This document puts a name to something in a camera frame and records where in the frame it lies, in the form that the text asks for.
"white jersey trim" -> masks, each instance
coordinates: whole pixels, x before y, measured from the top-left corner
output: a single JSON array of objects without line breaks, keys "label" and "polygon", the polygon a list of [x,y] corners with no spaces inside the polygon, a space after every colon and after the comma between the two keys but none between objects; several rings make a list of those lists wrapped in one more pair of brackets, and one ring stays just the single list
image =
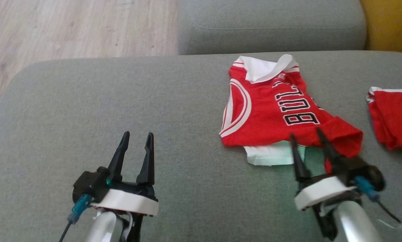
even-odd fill
[{"label": "white jersey trim", "polygon": [[264,61],[253,57],[240,56],[232,66],[244,68],[247,71],[246,81],[250,84],[261,83],[276,77],[282,71],[299,72],[299,65],[291,55],[285,54],[278,62]]},{"label": "white jersey trim", "polygon": [[228,136],[237,131],[239,128],[241,128],[242,125],[249,118],[250,113],[252,112],[252,100],[250,99],[250,95],[247,92],[247,90],[236,79],[231,79],[230,85],[235,86],[241,92],[241,96],[243,99],[243,107],[238,117],[233,122],[230,122],[232,120],[232,112],[233,112],[232,90],[230,90],[231,93],[229,97],[230,100],[228,101],[228,104],[224,111],[223,124],[222,124],[223,129],[219,133],[221,137]]},{"label": "white jersey trim", "polygon": [[381,89],[379,87],[370,87],[366,100],[371,103],[374,101],[374,92],[402,92],[402,89]]}]

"fabric upholstery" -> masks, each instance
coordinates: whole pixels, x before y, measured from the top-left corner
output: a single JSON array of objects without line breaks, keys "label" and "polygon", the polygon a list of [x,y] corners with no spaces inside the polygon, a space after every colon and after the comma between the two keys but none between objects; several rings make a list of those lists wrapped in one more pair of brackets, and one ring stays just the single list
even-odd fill
[{"label": "fabric upholstery", "polygon": [[[384,173],[382,200],[402,218],[402,150],[376,141],[365,101],[371,86],[402,88],[402,54],[289,54],[316,103],[364,132],[361,155]],[[255,167],[243,147],[221,143],[227,71],[238,56],[56,60],[18,73],[0,103],[0,241],[57,241],[72,184],[107,166],[126,130],[124,181],[135,181],[147,134],[155,134],[159,214],[144,219],[142,241],[321,241],[313,213],[293,203],[292,166]],[[321,156],[306,158],[321,173]],[[394,225],[378,206],[365,200],[365,210],[384,241],[402,240],[378,222]],[[94,215],[87,210],[66,241],[83,241]]]},{"label": "fabric upholstery", "polygon": [[182,0],[178,52],[363,49],[359,0]]}]

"yellow object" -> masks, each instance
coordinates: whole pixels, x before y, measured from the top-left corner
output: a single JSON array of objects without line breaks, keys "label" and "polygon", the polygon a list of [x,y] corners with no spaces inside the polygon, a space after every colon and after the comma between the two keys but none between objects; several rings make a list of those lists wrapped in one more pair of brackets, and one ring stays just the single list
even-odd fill
[{"label": "yellow object", "polygon": [[402,0],[361,0],[367,19],[366,49],[402,52]]}]

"red cloth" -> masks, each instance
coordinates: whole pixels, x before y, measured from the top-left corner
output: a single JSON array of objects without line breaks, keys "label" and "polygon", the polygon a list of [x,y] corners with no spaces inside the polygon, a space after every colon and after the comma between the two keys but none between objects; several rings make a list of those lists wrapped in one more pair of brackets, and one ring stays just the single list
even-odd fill
[{"label": "red cloth", "polygon": [[371,87],[367,101],[377,139],[390,150],[402,148],[402,89]]},{"label": "red cloth", "polygon": [[[249,61],[255,64],[248,66]],[[359,153],[362,132],[316,105],[306,93],[297,63],[288,61],[286,68],[268,79],[264,73],[257,75],[263,71],[258,66],[269,65],[259,61],[240,57],[229,70],[230,97],[220,132],[224,145],[270,145],[289,141],[293,133],[298,144],[320,146],[316,133],[320,127],[339,153],[348,157]]]}]

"white collar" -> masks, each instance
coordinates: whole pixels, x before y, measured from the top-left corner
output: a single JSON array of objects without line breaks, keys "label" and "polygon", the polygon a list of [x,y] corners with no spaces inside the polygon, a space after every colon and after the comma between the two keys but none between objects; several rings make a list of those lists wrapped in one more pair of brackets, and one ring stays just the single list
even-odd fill
[{"label": "white collar", "polygon": [[244,69],[247,71],[245,79],[251,84],[260,83],[271,80],[285,69],[297,66],[291,55],[282,55],[278,62],[264,61],[248,56],[240,56],[236,63],[243,63]]}]

